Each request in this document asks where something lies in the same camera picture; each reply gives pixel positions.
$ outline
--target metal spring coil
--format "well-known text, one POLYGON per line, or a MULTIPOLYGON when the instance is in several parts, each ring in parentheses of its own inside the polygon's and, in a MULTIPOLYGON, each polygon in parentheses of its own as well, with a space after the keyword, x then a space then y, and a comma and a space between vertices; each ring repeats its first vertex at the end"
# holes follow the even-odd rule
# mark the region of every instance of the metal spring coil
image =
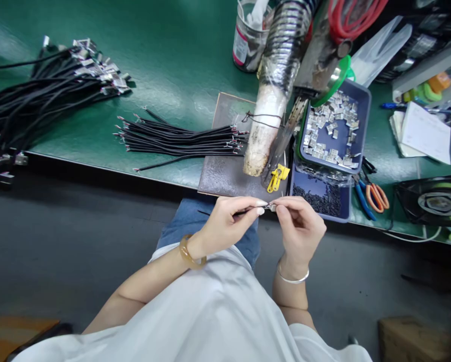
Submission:
POLYGON ((278 86, 286 96, 299 69, 304 38, 318 0, 282 0, 276 7, 262 58, 260 83, 278 86))

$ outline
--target blue-handled pliers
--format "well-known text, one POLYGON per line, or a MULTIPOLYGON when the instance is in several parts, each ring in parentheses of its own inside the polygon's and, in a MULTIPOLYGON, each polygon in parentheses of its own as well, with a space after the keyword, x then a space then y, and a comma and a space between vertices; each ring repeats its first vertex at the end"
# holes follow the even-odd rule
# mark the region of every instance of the blue-handled pliers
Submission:
POLYGON ((354 179, 354 188, 356 189, 357 197, 359 198, 359 202, 361 203, 361 206, 363 207, 363 210, 365 211, 366 215, 373 221, 376 221, 376 216, 373 214, 371 209, 368 207, 368 203, 366 202, 365 195, 363 191, 366 191, 366 184, 361 180, 358 174, 355 174, 352 176, 354 179))

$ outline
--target green workbench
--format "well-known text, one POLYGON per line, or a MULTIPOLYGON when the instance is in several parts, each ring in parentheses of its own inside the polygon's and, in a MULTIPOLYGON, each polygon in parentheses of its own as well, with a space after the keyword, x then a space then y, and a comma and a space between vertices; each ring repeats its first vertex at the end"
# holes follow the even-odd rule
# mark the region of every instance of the green workbench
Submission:
MULTIPOLYGON (((170 156, 127 153, 112 136, 116 116, 134 119, 147 105, 170 122, 192 130, 208 129, 219 92, 255 101, 255 74, 239 71, 232 62, 237 2, 198 0, 140 2, 0 1, 0 64, 35 59, 44 35, 67 46, 73 39, 91 37, 98 48, 123 72, 132 75, 136 88, 129 96, 96 104, 63 120, 31 151, 94 167, 136 175, 143 167, 170 156)), ((0 71, 0 89, 25 81, 29 69, 0 71)), ((391 101, 386 85, 374 84, 365 154, 377 167, 371 180, 393 199, 393 184, 422 177, 451 174, 451 166, 425 157, 399 158, 388 117, 379 104, 391 101)), ((197 188, 202 159, 184 160, 144 171, 141 177, 197 188)), ((353 197, 351 222, 378 228, 390 226, 391 211, 369 221, 353 197)), ((424 235, 424 228, 407 222, 396 203, 394 231, 424 235)))

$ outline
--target yellow clip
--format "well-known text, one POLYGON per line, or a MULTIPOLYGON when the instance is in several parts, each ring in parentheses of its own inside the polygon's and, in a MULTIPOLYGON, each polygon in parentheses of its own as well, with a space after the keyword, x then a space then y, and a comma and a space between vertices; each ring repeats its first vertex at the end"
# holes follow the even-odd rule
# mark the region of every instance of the yellow clip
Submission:
POLYGON ((267 192, 271 193, 272 191, 277 191, 279 189, 279 184, 281 183, 281 180, 285 180, 287 179, 287 176, 289 176, 289 171, 291 171, 290 168, 278 164, 277 169, 275 171, 272 171, 273 176, 272 179, 270 180, 267 192))

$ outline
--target woman's right hand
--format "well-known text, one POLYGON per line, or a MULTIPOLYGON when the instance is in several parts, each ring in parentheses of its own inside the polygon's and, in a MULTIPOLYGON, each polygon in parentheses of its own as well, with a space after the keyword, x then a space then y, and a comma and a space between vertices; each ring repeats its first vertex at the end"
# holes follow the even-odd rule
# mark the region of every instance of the woman's right hand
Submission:
POLYGON ((282 228, 284 249, 281 271, 292 280, 306 275, 309 262, 326 232, 324 220, 300 196, 285 196, 271 202, 282 228))
POLYGON ((239 241, 265 210, 266 201, 253 197, 219 197, 204 227, 188 242, 187 249, 194 259, 225 250, 239 241), (248 210, 239 217, 239 211, 248 210))

